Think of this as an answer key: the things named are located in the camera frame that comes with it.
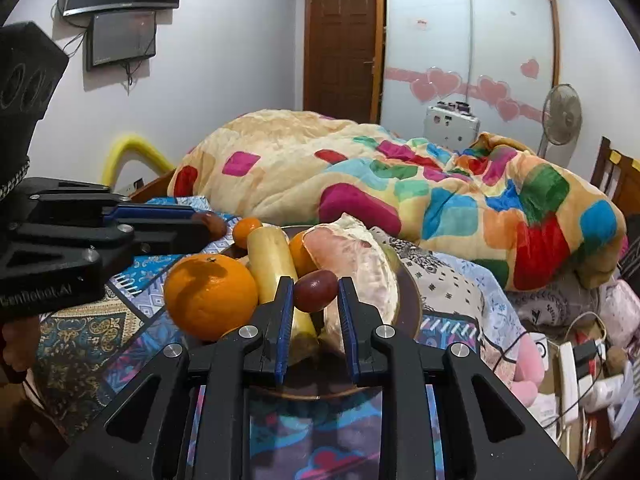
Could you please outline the operator hand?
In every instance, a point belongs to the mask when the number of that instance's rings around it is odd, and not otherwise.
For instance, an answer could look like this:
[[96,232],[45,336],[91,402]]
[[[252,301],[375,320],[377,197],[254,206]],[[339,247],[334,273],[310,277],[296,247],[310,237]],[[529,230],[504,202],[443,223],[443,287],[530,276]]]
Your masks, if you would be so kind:
[[35,363],[40,339],[39,318],[21,318],[2,326],[6,345],[2,356],[4,362],[16,372],[26,372]]

